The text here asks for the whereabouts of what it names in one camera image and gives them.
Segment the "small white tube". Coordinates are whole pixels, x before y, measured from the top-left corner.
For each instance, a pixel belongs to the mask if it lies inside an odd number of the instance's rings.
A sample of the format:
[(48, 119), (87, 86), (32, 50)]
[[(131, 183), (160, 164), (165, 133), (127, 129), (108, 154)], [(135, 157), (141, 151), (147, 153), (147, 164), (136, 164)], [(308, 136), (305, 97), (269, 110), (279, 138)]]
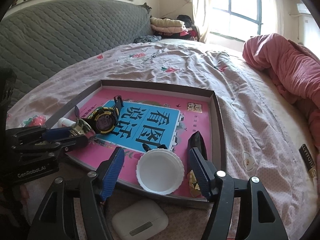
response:
[(61, 127), (73, 127), (76, 124), (75, 121), (67, 119), (67, 118), (60, 118), (57, 122), (57, 126)]

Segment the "black and gold lipstick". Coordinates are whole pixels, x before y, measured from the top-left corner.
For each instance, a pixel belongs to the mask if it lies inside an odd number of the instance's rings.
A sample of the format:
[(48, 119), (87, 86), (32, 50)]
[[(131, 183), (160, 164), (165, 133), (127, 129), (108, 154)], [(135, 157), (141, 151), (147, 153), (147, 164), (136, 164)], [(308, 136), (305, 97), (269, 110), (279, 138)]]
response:
[(200, 186), (197, 181), (197, 169), (199, 168), (199, 160), (195, 155), (194, 148), (204, 157), (204, 160), (207, 158), (207, 150), (204, 143), (204, 139), (199, 131), (196, 131), (191, 135), (188, 140), (187, 147), (187, 179), (189, 192), (193, 198), (197, 198), (201, 195)]

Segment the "white plastic lid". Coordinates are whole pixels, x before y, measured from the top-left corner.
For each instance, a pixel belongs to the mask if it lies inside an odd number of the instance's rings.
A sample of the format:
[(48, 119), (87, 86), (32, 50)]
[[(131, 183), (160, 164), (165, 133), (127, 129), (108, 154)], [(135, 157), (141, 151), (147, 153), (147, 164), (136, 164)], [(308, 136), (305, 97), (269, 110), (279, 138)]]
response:
[(184, 180), (184, 165), (170, 150), (153, 149), (143, 154), (136, 167), (139, 185), (160, 195), (174, 193)]

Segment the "black yellow digital watch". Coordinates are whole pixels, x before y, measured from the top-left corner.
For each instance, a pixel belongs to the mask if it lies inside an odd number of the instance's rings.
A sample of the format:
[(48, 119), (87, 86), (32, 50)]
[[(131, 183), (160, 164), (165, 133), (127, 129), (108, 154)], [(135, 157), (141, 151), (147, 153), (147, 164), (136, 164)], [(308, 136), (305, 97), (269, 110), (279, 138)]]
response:
[(96, 134), (108, 134), (117, 126), (123, 107), (122, 97), (115, 96), (113, 107), (98, 107), (84, 120)]

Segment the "white earbuds case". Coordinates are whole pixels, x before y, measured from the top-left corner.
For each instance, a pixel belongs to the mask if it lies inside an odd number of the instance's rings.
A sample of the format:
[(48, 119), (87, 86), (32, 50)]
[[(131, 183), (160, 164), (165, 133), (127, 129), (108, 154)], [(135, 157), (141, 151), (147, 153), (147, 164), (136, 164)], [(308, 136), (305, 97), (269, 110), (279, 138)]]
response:
[(160, 206), (143, 199), (116, 213), (112, 226), (120, 239), (149, 239), (168, 226), (169, 219)]

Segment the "pink and blue book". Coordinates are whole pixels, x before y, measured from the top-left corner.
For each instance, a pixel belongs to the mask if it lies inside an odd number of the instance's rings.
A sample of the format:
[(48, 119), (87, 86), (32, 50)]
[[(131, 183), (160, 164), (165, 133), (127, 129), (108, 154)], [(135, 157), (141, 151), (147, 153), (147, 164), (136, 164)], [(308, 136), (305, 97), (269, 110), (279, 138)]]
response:
[(184, 165), (184, 180), (181, 186), (167, 196), (204, 200), (202, 195), (193, 198), (189, 192), (187, 147), (190, 136), (199, 131), (203, 136), (207, 153), (211, 154), (209, 100), (191, 100), (181, 96), (104, 87), (79, 104), (80, 116), (86, 118), (98, 107), (114, 106), (115, 95), (121, 95), (124, 99), (124, 107), (115, 129), (111, 133), (97, 135), (96, 139), (84, 148), (68, 152), (71, 160), (87, 170), (96, 170), (119, 146), (124, 150), (125, 160), (118, 183), (128, 190), (151, 193), (145, 191), (138, 183), (137, 163), (145, 153), (143, 145), (151, 149), (165, 145)]

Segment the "pink floral bed sheet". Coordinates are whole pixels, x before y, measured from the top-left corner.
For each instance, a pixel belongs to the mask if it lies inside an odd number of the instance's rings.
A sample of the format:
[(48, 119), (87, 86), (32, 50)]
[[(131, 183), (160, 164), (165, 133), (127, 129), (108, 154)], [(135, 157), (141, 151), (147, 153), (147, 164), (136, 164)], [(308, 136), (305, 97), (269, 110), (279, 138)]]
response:
[(237, 53), (182, 42), (118, 46), (68, 66), (33, 89), (9, 110), (7, 126), (20, 127), (35, 115), (50, 117), (102, 79), (213, 90), (222, 112), (228, 172), (262, 179), (289, 239), (306, 232), (319, 197), (299, 148), (306, 144), (316, 153), (312, 136), (302, 114)]

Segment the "grey quilted headboard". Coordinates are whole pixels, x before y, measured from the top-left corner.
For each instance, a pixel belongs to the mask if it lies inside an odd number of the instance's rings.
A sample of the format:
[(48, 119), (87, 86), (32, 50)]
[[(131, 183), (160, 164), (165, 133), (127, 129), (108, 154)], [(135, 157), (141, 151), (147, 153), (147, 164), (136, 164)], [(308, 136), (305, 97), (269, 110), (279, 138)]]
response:
[(152, 34), (151, 8), (114, 0), (53, 0), (1, 20), (1, 66), (17, 76), (16, 103), (59, 71)]

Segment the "black gold lipstick box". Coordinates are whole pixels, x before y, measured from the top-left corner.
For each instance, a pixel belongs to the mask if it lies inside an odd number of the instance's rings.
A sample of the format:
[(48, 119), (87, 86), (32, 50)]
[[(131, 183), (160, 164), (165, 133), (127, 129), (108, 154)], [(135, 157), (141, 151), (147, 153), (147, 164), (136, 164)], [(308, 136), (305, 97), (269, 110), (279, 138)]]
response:
[(304, 164), (306, 165), (306, 169), (310, 177), (317, 178), (316, 164), (306, 144), (303, 144), (302, 146), (300, 146), (299, 152), (304, 161)]

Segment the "pink rolled blanket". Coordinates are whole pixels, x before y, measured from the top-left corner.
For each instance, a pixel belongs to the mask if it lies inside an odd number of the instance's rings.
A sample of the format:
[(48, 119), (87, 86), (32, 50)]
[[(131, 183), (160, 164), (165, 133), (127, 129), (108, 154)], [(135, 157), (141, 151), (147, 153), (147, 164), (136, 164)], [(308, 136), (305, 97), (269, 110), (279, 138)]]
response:
[(252, 68), (268, 75), (283, 98), (301, 111), (319, 148), (319, 58), (276, 33), (247, 40), (242, 57)]

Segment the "folded clothes pile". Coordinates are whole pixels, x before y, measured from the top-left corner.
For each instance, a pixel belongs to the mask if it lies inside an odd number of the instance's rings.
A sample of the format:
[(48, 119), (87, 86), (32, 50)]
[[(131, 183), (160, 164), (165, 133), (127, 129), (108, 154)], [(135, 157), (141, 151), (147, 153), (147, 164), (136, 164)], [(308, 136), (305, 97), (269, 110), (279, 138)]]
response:
[(176, 19), (150, 17), (153, 33), (163, 39), (181, 39), (199, 41), (199, 29), (187, 15), (178, 15)]

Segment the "blue framed window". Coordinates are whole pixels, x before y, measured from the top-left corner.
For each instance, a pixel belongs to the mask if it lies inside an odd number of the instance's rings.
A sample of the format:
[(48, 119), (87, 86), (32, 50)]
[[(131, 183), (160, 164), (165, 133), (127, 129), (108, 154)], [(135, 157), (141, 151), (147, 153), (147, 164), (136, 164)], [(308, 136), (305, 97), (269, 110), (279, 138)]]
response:
[(260, 34), (261, 0), (211, 0), (211, 4), (211, 33), (239, 41)]

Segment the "cream curtain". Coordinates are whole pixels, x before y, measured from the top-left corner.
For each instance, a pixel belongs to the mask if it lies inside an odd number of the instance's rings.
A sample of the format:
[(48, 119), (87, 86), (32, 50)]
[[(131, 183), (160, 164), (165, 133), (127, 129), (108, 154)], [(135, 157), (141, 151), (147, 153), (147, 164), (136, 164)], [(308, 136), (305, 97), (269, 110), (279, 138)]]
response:
[(199, 41), (207, 42), (209, 34), (210, 21), (212, 19), (212, 3), (211, 0), (186, 0), (192, 3), (194, 24), (199, 29)]

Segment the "white air conditioner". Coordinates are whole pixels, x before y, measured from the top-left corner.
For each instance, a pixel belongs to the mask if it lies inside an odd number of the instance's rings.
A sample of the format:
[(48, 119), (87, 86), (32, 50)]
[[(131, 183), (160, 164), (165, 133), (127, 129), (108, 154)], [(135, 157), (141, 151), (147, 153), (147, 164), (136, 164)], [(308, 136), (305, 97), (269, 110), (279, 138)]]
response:
[(311, 15), (311, 12), (304, 3), (297, 3), (297, 10), (300, 14)]

